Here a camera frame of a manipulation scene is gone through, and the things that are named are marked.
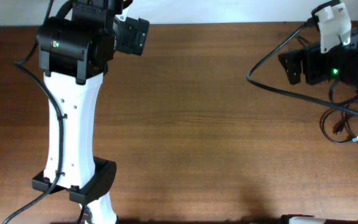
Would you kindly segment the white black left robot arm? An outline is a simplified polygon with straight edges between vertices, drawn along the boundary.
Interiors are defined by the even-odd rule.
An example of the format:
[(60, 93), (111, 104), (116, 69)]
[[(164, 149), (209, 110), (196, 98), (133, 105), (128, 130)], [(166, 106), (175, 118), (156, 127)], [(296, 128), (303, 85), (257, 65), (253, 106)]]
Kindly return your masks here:
[(110, 188), (117, 165), (93, 154), (96, 102), (116, 52), (141, 55), (149, 22), (127, 16), (129, 1), (68, 1), (37, 33), (43, 87), (49, 99), (49, 147), (32, 187), (61, 190), (81, 207), (85, 223), (117, 223)]

